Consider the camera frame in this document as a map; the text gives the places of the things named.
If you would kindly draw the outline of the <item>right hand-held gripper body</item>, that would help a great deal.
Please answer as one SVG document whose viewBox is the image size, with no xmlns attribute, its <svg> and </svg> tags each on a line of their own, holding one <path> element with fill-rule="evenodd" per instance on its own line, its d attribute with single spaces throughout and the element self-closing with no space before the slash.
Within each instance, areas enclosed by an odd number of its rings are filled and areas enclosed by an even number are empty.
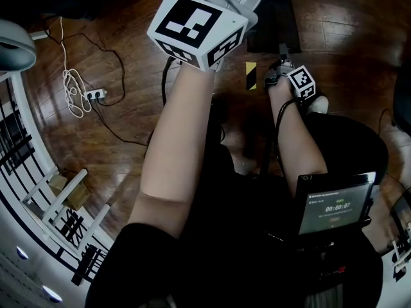
<svg viewBox="0 0 411 308">
<path fill-rule="evenodd" d="M 305 66 L 294 68 L 291 62 L 277 61 L 266 73 L 264 89 L 277 85 L 280 78 L 286 78 L 290 82 L 295 97 L 307 100 L 316 94 L 315 80 Z"/>
</svg>

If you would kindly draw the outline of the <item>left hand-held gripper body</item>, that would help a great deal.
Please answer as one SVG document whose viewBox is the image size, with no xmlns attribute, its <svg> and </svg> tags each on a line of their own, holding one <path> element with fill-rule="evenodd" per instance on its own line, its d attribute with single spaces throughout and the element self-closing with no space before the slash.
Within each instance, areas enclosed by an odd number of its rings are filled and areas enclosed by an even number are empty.
<svg viewBox="0 0 411 308">
<path fill-rule="evenodd" d="M 216 71 L 258 23 L 260 2 L 163 0 L 147 34 L 168 56 L 201 71 Z"/>
</svg>

